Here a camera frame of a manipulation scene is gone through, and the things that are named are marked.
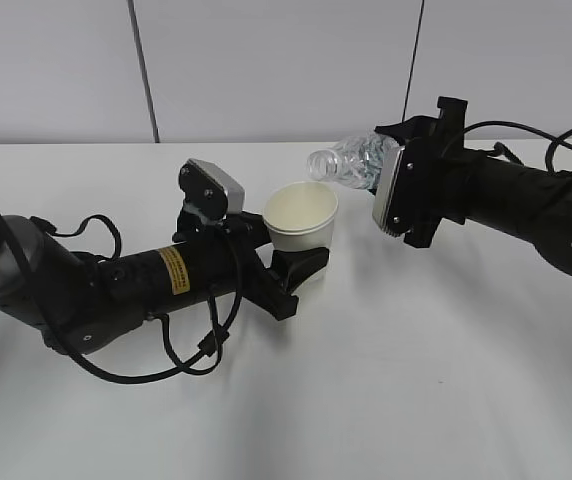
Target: cable connector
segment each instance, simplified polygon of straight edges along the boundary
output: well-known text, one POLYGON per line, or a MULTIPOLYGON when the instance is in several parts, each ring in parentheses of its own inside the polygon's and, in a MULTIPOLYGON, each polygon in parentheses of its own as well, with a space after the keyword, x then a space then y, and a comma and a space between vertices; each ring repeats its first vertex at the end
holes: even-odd
POLYGON ((42 232, 47 233, 50 236, 53 236, 57 233, 57 227, 50 223, 48 220, 44 220, 43 218, 39 217, 30 217, 29 220, 33 222, 33 224, 42 232))
MULTIPOLYGON (((217 353, 217 344, 215 343, 214 331, 211 330, 204 339, 197 344, 197 347, 204 352, 205 355, 212 357, 217 353)), ((217 340, 220 345, 223 345, 226 340, 230 337, 228 330, 224 329, 221 325, 217 328, 217 340)))

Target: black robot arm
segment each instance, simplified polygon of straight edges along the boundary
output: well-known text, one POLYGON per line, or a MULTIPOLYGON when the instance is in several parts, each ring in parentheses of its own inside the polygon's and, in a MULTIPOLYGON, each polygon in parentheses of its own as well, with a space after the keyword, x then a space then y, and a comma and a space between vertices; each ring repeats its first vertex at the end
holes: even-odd
POLYGON ((243 211, 244 190, 237 182, 216 165, 191 159, 181 169, 180 187, 185 200, 173 236, 176 243, 124 257, 119 256, 119 233, 100 215, 86 219, 76 233, 92 218, 104 221, 116 239, 111 258, 68 251, 53 237, 70 235, 58 234, 42 219, 0 216, 0 310, 38 329, 49 347, 117 383, 198 372, 192 365, 215 353, 219 362, 242 297, 277 320, 295 315, 298 298, 292 292, 326 266, 328 249, 275 250, 266 268, 256 249, 270 243, 268 230, 261 216, 243 211), (21 268, 24 262, 30 271, 21 268), (220 324, 214 299, 231 292, 233 310, 220 324), (167 329, 168 313, 203 301, 211 309, 211 331, 198 353, 183 363, 167 345, 165 331, 167 353, 177 367, 161 376, 104 375, 81 355, 144 320, 159 318, 167 329))
POLYGON ((464 148, 466 106, 442 97, 438 118, 377 127, 401 147, 382 169, 373 218, 416 248, 431 245, 442 219, 469 219, 533 244, 548 263, 572 275, 572 172, 525 167, 502 144, 493 151, 464 148))

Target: cup rim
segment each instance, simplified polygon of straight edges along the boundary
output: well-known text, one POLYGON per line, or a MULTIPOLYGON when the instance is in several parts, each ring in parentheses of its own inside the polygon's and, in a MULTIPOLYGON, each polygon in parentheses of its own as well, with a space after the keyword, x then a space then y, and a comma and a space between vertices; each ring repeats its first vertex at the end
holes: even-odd
POLYGON ((264 221, 264 224, 270 230, 272 230, 274 232, 280 233, 282 235, 301 236, 301 235, 306 235, 308 233, 317 232, 317 231, 322 230, 323 228, 327 227, 333 220, 335 220, 335 217, 337 216, 337 210, 338 209, 339 209, 339 198, 337 197, 337 193, 335 192, 335 190, 333 190, 332 188, 330 188, 327 184, 325 184, 323 182, 316 182, 313 180, 300 180, 298 182, 292 182, 292 183, 289 183, 288 185, 284 185, 283 187, 280 187, 277 190, 275 190, 270 195, 270 197, 268 198, 268 202, 266 202, 266 205, 264 205, 264 209, 262 210, 262 219, 264 221), (333 198, 335 200, 335 206, 333 207, 333 211, 326 218, 324 218, 323 221, 319 222, 314 227, 303 228, 300 230, 284 230, 282 228, 279 228, 279 227, 272 225, 268 220, 266 220, 266 215, 265 215, 266 214, 266 207, 268 206, 268 204, 272 200, 272 198, 275 195, 277 195, 279 192, 281 192, 282 190, 285 190, 289 187, 292 187, 293 185, 302 185, 302 184, 321 185, 323 188, 326 189, 326 191, 332 193, 333 198))

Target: screw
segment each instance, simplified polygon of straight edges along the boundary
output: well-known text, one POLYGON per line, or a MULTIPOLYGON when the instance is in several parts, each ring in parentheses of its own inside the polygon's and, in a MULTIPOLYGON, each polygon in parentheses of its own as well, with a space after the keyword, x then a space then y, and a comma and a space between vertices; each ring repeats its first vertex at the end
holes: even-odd
POLYGON ((121 280, 121 279, 124 278, 125 276, 126 276, 126 272, 125 272, 123 269, 118 268, 118 269, 116 269, 116 270, 113 270, 113 274, 112 274, 111 278, 112 278, 114 281, 117 281, 117 280, 121 280))

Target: black cable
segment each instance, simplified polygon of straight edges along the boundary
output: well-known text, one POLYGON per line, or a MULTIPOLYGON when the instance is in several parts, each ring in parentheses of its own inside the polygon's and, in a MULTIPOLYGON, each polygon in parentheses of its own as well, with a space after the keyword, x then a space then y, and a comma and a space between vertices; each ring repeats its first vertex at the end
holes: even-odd
POLYGON ((493 154, 494 155, 490 155, 492 157, 495 156, 503 156, 506 158, 506 160, 508 160, 510 163, 514 163, 516 165, 521 165, 524 166, 524 162, 522 162, 519 157, 517 155, 515 155, 510 148, 508 148, 506 145, 504 145, 502 142, 495 142, 495 145, 493 147, 493 154))
POLYGON ((17 266, 19 267, 19 271, 21 272, 22 276, 24 277, 24 281, 26 282, 26 290, 28 294, 31 296, 37 310, 41 314, 44 319, 44 322, 48 326, 48 328, 53 333, 55 340, 59 343, 62 347, 64 352, 81 368, 86 370, 91 375, 94 375, 102 380, 112 383, 119 383, 123 385, 138 385, 144 383, 151 383, 157 382, 160 380, 165 380, 170 378, 178 373, 182 373, 183 369, 175 366, 174 368, 170 368, 168 370, 164 370, 162 372, 153 373, 149 375, 139 375, 139 376, 126 376, 126 375, 116 375, 114 373, 110 373, 94 363, 87 360, 81 353, 79 353, 66 339, 62 331, 60 330, 59 326, 51 319, 49 313, 43 307, 43 305, 39 301, 38 295, 38 288, 35 283, 35 277, 33 271, 30 267, 28 259, 26 258, 26 254, 22 249, 19 241, 15 237, 15 234, 10 229, 4 217, 0 214, 0 233, 8 245, 15 261, 17 262, 17 266))
MULTIPOLYGON (((235 318, 237 317, 237 313, 239 312, 239 307, 242 303, 244 284, 243 284, 243 267, 242 267, 242 263, 241 263, 241 260, 239 258, 239 255, 237 253, 237 250, 235 248, 235 245, 231 241, 230 237, 228 235, 226 235, 226 233, 223 232, 222 230, 220 230, 219 228, 215 230, 215 233, 217 235, 221 235, 223 240, 228 245, 231 256, 233 257, 233 263, 235 265, 235 298, 233 299, 233 305, 230 308, 230 312, 228 313, 226 320, 224 321, 224 323, 220 327, 219 335, 221 335, 221 332, 227 332, 230 329, 231 325, 235 321, 235 318)), ((157 315, 157 316, 155 316, 155 318, 158 318, 159 320, 162 321, 162 328, 163 328, 164 320, 162 318, 160 318, 162 316, 163 316, 163 314, 157 315)), ((211 333, 214 336, 214 340, 215 339, 219 340, 219 336, 215 333, 214 330, 211 333)), ((205 356, 206 356, 206 352, 203 350, 200 350, 199 352, 194 354, 192 357, 190 357, 185 362, 179 360, 179 358, 176 358, 176 360, 179 360, 181 362, 181 364, 185 367, 192 367, 193 365, 195 365, 197 362, 199 362, 205 356)))
POLYGON ((182 362, 182 360, 179 358, 179 356, 175 352, 175 349, 173 348, 173 344, 170 340, 170 318, 169 318, 169 316, 167 314, 161 314, 161 315, 156 316, 156 318, 158 318, 162 322, 162 338, 164 341, 164 351, 166 352, 166 355, 168 356, 168 358, 177 367, 181 368, 184 373, 186 373, 188 375, 198 376, 198 377, 203 376, 203 375, 208 375, 209 373, 211 373, 213 370, 215 370, 217 368, 217 366, 221 363, 222 359, 224 358, 224 350, 222 348, 222 340, 220 339, 220 337, 219 337, 220 334, 218 333, 218 332, 220 332, 220 329, 222 327, 219 324, 219 318, 218 318, 218 314, 217 314, 217 303, 215 302, 215 296, 212 294, 212 292, 208 296, 208 299, 206 300, 206 302, 208 303, 208 309, 210 311, 210 321, 211 321, 211 326, 212 326, 211 332, 213 334, 213 341, 215 342, 215 348, 217 350, 217 358, 215 360, 215 363, 213 363, 210 367, 207 367, 204 369, 191 368, 185 362, 182 362))
POLYGON ((91 215, 90 217, 86 217, 84 220, 82 220, 82 223, 79 224, 79 227, 77 227, 77 230, 75 230, 73 233, 59 233, 57 231, 57 227, 50 223, 48 220, 44 220, 43 218, 39 217, 30 217, 30 221, 33 222, 42 232, 47 233, 51 237, 58 238, 78 237, 86 231, 86 227, 88 227, 88 224, 91 220, 99 220, 102 222, 106 228, 108 228, 108 231, 113 236, 113 240, 115 242, 115 248, 110 258, 103 255, 93 256, 98 260, 117 260, 122 254, 122 236, 113 221, 106 215, 95 214, 91 215))
POLYGON ((561 140, 566 140, 572 137, 572 128, 565 133, 562 133, 554 142, 548 146, 546 149, 546 155, 544 156, 544 164, 546 165, 546 170, 550 173, 555 173, 555 167, 553 167, 553 158, 555 157, 555 152, 557 147, 560 145, 561 140))
POLYGON ((406 85, 406 97, 404 98, 404 110, 402 112, 402 122, 406 120, 406 109, 408 108, 408 98, 410 97, 410 87, 413 82, 413 74, 415 73, 415 60, 417 59, 417 48, 419 47, 419 33, 422 29, 424 20, 424 5, 426 0, 422 0, 419 8, 419 18, 417 19, 417 31, 415 32, 415 45, 413 46, 413 56, 410 61, 410 70, 408 71, 408 84, 406 85))
POLYGON ((483 128, 483 127, 508 127, 508 128, 515 128, 517 130, 523 130, 523 131, 526 131, 529 133, 533 133, 533 134, 540 136, 542 138, 546 138, 547 140, 554 142, 557 146, 562 146, 562 147, 568 148, 569 150, 572 150, 572 143, 568 143, 568 142, 565 142, 564 140, 560 140, 555 135, 551 135, 550 133, 544 132, 543 130, 539 130, 537 128, 530 127, 528 125, 523 125, 521 123, 505 122, 505 121, 501 121, 501 120, 489 120, 486 122, 475 123, 473 125, 470 125, 470 126, 464 128, 461 132, 459 132, 453 138, 451 138, 451 140, 446 144, 446 146, 442 150, 441 156, 445 157, 446 154, 448 153, 448 150, 450 150, 450 148, 457 141, 461 140, 461 138, 464 135, 466 135, 468 132, 471 132, 473 130, 477 130, 477 129, 483 128))

